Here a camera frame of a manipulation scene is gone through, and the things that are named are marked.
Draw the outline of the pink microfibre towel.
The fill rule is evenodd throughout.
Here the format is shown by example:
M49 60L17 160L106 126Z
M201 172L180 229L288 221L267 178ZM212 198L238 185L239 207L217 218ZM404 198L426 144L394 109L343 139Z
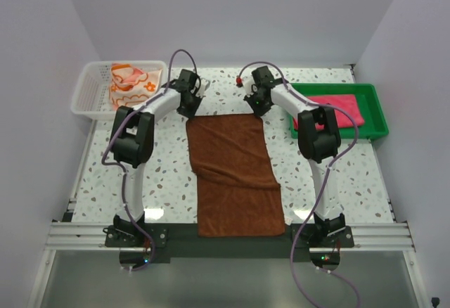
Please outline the pink microfibre towel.
M365 124L365 120L360 112L356 96L352 94L338 94L338 95L320 95L309 96L309 99L315 103L330 104L348 113L356 122L358 127ZM342 114L340 111L335 111L337 125L339 129L350 129L353 127L351 120Z

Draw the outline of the brown towel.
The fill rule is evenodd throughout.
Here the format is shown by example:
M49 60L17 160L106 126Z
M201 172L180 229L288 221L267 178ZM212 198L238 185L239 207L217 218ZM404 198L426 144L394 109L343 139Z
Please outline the brown towel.
M271 237L285 232L281 186L252 114L197 116L186 123L197 178L201 237Z

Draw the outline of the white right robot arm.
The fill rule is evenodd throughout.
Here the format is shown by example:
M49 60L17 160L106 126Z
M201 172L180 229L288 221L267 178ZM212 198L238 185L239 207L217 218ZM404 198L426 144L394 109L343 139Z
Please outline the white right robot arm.
M345 229L337 182L331 176L330 166L341 144L335 110L311 101L283 78L276 79L267 66L253 70L248 79L237 77L236 85L244 88L244 100L256 116L265 115L277 105L297 118L297 142L311 168L316 194L314 227L309 239L324 247L331 245Z

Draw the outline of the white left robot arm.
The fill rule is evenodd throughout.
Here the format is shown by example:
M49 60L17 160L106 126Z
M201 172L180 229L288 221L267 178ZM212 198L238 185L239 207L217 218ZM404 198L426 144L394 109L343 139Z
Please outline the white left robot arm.
M122 209L113 227L130 246L153 241L145 229L143 173L154 149L155 124L172 111L188 119L195 117L207 88L197 72L183 69L154 96L134 107L121 106L115 113L106 152L112 153L110 164L118 166L123 177Z

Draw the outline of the orange patterned cream towel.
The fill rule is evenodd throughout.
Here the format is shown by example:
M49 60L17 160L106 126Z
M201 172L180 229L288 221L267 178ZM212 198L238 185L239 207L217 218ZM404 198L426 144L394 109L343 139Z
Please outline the orange patterned cream towel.
M114 109L133 107L153 97L160 88L162 69L142 70L129 63L110 67L109 102Z

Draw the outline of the white plastic laundry basket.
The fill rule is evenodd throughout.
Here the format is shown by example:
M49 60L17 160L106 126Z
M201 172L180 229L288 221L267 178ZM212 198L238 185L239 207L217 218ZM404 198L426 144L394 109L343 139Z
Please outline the white plastic laundry basket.
M161 60L94 61L81 71L72 96L70 109L75 115L92 120L113 120L115 108L110 102L109 87L113 64L130 64L144 72L161 70L160 83L167 81L167 64Z

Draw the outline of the green plastic tray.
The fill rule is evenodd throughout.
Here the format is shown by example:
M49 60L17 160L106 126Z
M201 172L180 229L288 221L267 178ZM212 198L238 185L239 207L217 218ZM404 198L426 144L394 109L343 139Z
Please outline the green plastic tray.
M294 83L292 87L307 98L320 95L355 95L365 120L365 124L358 127L359 138L375 141L389 134L377 92L371 84Z

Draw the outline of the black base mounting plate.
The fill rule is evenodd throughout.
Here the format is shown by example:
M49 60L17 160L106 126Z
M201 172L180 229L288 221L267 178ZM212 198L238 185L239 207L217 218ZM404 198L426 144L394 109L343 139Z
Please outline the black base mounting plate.
M133 226L131 233L117 230L113 225L103 229L105 246L119 250L123 267L135 269L150 263L169 263L173 258L215 259L283 259L289 258L295 246L294 261L317 261L320 266L337 266L339 252L355 246L352 229L319 237L315 224L291 224L285 233L271 237L204 238L198 235L197 224L144 224L143 228L153 238L146 239Z

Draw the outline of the aluminium rail frame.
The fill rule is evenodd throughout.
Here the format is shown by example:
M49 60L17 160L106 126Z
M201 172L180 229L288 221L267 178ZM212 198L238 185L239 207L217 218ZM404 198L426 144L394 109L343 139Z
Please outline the aluminium rail frame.
M64 221L51 223L50 231L45 243L44 258L54 261L57 251L88 251L115 250L105 246L106 234L103 229L109 227L105 223L71 222L71 213L66 212ZM415 246L411 237L409 225L404 223L385 224L350 224L355 246L343 248L344 252L402 252L406 263L414 295L419 307L427 307L427 294L418 270L415 268ZM291 247L288 259L294 261L295 246Z

